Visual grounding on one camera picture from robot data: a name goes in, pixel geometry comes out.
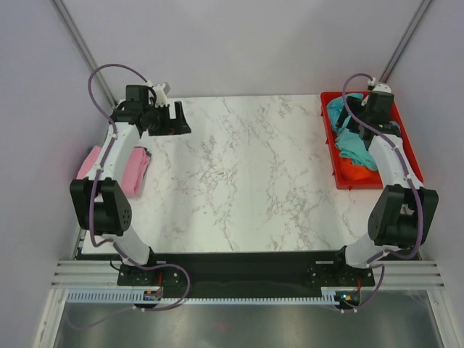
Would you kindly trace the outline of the pink t shirt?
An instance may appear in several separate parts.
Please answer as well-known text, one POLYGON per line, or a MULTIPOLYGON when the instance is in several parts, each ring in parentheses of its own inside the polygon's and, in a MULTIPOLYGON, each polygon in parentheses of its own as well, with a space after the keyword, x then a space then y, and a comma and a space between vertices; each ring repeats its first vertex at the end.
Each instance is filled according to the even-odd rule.
MULTIPOLYGON (((78 171, 77 179, 85 178, 86 174, 96 163, 101 150, 102 148, 98 145, 93 146, 90 149, 78 171)), ((128 198, 135 198, 141 193, 144 177, 149 163, 151 162, 151 158, 152 155, 147 148, 137 146, 132 150, 125 166, 123 182, 120 186, 123 193, 128 198)))

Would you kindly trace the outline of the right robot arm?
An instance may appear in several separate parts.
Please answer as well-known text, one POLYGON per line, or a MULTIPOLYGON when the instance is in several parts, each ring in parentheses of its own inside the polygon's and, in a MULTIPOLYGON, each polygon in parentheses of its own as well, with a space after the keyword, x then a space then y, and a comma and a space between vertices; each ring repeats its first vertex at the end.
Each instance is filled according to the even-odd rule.
POLYGON ((341 249, 344 260, 332 267, 335 282, 346 286, 358 277, 358 268, 369 268, 388 255, 414 258, 427 238, 439 196, 413 172, 400 127, 391 120, 392 93, 374 89, 364 100, 347 94, 342 100, 349 129, 373 158, 383 184, 366 233, 341 249))

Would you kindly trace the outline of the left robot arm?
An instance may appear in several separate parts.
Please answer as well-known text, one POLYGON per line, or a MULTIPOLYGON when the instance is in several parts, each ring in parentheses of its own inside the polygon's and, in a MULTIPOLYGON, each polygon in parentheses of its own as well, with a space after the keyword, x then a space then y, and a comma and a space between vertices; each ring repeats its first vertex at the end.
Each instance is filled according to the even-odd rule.
POLYGON ((149 261, 152 249, 132 226, 132 209, 123 193, 123 173, 131 152, 147 134, 179 136, 190 134, 183 105, 169 101, 168 83, 128 85, 125 100, 109 116, 109 130, 101 152, 88 173, 70 184, 70 194, 79 226, 90 234, 94 247, 112 244, 129 265, 134 277, 151 285, 159 268, 149 261))

